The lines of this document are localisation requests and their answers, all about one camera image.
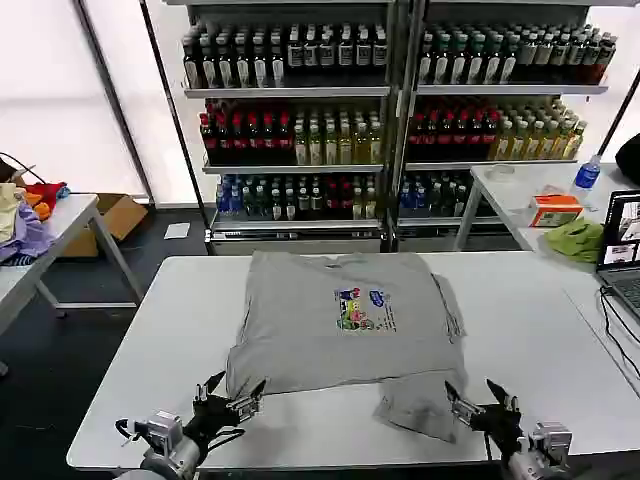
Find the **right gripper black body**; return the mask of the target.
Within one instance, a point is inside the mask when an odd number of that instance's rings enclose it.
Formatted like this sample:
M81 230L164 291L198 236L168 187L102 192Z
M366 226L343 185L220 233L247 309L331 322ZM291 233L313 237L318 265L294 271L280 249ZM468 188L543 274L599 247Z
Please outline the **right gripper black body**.
M514 453L520 450L519 439L523 436L520 420L521 412L518 409L487 404L481 405L480 411L471 417L470 427L487 434L501 453Z

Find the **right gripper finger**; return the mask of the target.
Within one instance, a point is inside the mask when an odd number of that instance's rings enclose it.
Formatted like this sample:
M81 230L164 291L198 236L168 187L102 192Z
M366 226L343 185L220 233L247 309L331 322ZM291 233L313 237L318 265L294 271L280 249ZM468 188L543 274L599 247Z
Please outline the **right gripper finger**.
M464 398L450 382L445 381L444 384L453 416L464 425L473 427L477 417L484 413L484 408Z
M517 396L509 394L502 386L490 379L486 380L486 384L502 409L510 412L519 411Z

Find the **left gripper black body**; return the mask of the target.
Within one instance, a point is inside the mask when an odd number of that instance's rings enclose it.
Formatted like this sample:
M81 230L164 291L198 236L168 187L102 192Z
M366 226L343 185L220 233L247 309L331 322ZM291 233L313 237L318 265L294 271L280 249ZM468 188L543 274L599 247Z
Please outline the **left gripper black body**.
M214 444L218 440L231 441L245 433L241 420L227 408L228 398L212 395L204 402L193 401L193 417L183 433L196 444Z

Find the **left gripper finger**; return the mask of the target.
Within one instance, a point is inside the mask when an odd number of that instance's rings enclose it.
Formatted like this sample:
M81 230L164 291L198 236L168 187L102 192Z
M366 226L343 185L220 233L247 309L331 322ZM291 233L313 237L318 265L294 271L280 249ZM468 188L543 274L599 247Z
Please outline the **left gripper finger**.
M248 395L237 397L227 403L227 408L232 411L239 420L249 420L260 411L263 391L267 381L262 380Z
M212 396L215 393L216 388L224 378L225 374L225 371L220 371L219 373L210 376L204 383L197 384L194 401L204 402L210 396Z

